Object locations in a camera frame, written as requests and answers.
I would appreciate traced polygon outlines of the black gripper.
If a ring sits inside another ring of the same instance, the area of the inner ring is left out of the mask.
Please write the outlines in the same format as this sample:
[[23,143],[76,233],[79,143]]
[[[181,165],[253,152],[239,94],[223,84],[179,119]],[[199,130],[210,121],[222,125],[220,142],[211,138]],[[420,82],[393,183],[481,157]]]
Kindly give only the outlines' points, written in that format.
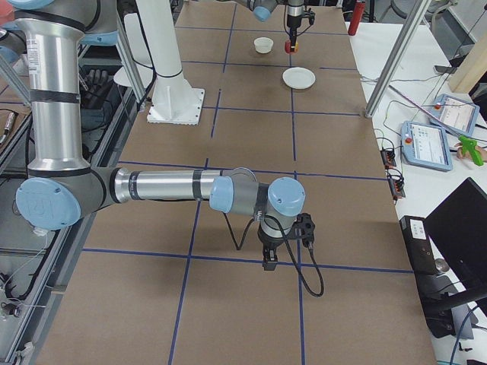
[[286,25],[288,28],[288,52],[296,49],[298,28],[301,26],[303,5],[288,5],[286,11]]
[[284,240],[281,237],[272,237],[264,231],[258,232],[258,238],[263,245],[263,270],[274,271],[279,263],[277,248],[284,243]]

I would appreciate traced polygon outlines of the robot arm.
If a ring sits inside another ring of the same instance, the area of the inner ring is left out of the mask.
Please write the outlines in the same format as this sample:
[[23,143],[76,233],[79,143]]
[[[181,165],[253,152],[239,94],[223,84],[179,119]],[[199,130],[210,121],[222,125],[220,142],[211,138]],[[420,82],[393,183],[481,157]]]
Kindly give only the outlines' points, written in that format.
[[285,52],[287,54],[294,54],[298,51],[299,30],[303,19],[309,20],[309,26],[314,24],[315,15],[307,8],[305,1],[246,0],[236,1],[236,3],[248,9],[260,22],[267,21],[279,5],[285,7],[283,27],[284,32],[288,36],[288,39],[285,41]]
[[114,1],[14,1],[14,22],[26,38],[35,156],[16,192],[21,215],[35,227],[61,230],[102,208],[129,201],[206,201],[224,214],[259,223],[263,267],[291,240],[307,245],[310,217],[304,187],[283,177],[259,182],[234,170],[130,171],[93,167],[82,154],[78,47],[116,46],[139,100],[145,92]]

